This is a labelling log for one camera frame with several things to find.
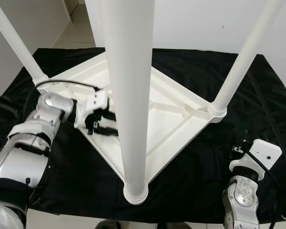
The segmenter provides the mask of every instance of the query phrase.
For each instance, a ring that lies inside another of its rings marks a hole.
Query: white cylindrical leg
[[[145,182],[154,0],[104,0],[102,27],[131,204],[148,194]]]
[[[273,24],[283,4],[284,0],[268,0],[266,2],[217,97],[208,107],[210,113],[217,116],[226,113],[229,102],[257,54],[257,48],[263,35]]]
[[[31,75],[33,82],[38,83],[48,79],[48,76],[42,72],[27,47],[15,31],[9,19],[0,7],[0,31],[4,38],[10,44],[23,66]]]

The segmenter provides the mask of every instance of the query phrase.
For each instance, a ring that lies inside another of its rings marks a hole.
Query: black cable
[[[281,194],[280,194],[280,189],[279,189],[278,183],[277,183],[275,177],[272,175],[272,173],[252,153],[250,153],[249,151],[247,151],[246,153],[270,176],[270,178],[272,179],[272,181],[276,187],[277,207],[276,207],[275,215],[272,218],[271,224],[269,227],[269,229],[273,229],[275,224],[276,224],[276,220],[279,217],[279,210],[280,210],[280,204],[281,204],[281,200],[280,200]]]
[[[99,87],[94,86],[94,85],[90,85],[87,83],[81,83],[81,82],[77,82],[77,81],[72,81],[72,80],[46,80],[43,82],[40,82],[38,84],[35,85],[34,88],[32,88],[28,94],[28,97],[25,100],[24,106],[23,106],[23,111],[22,111],[22,119],[21,121],[23,122],[26,118],[26,111],[28,109],[28,105],[29,105],[29,101],[31,99],[32,93],[35,91],[35,89],[37,89],[39,86],[46,84],[46,83],[53,83],[53,82],[58,82],[58,83],[73,83],[73,84],[78,84],[78,85],[82,85],[82,86],[86,86],[86,87],[91,87],[93,88],[95,91],[99,90]]]

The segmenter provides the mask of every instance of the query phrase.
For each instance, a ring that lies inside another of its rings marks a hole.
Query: floor
[[[78,5],[71,15],[73,25],[68,27],[54,48],[80,49],[95,47],[93,33],[85,5]],[[102,219],[52,215],[29,209],[27,229],[93,229]],[[156,224],[121,222],[122,229],[155,229]],[[223,229],[222,224],[189,223],[193,229]],[[277,223],[276,229],[286,229],[286,222]]]

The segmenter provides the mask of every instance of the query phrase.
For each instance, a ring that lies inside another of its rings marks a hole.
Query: silver robot arm segment
[[[233,150],[243,157],[230,163],[234,176],[230,179],[229,187],[223,192],[225,206],[224,227],[227,229],[259,229],[256,216],[258,198],[257,182],[264,178],[265,171],[247,153],[243,147]],[[281,156],[280,147],[269,142],[256,139],[249,151],[269,170]]]
[[[90,134],[103,128],[104,134],[117,135],[117,130],[99,126],[103,116],[115,119],[102,89],[82,105],[55,93],[39,97],[36,110],[12,128],[0,151],[0,229],[25,228],[30,196],[34,188],[47,183],[49,153],[61,122],[88,128]]]

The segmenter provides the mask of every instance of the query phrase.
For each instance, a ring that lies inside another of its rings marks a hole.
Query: black cloth
[[[38,49],[34,58],[53,77],[104,51],[103,48]],[[202,98],[213,101],[236,54],[198,50],[153,50],[153,67]],[[33,83],[22,69],[0,96],[0,148],[19,122]],[[34,108],[39,93],[29,103]],[[141,222],[222,223],[222,192],[232,173],[230,152],[245,129],[251,139],[268,138],[283,155],[271,169],[281,188],[281,213],[286,216],[286,89],[262,55],[257,55],[228,106],[227,116],[210,124],[149,185],[147,200],[130,205],[123,182],[71,125],[62,124],[54,140],[52,174],[38,190],[31,208],[55,214]],[[271,179],[259,182],[258,218],[269,222],[276,208]]]

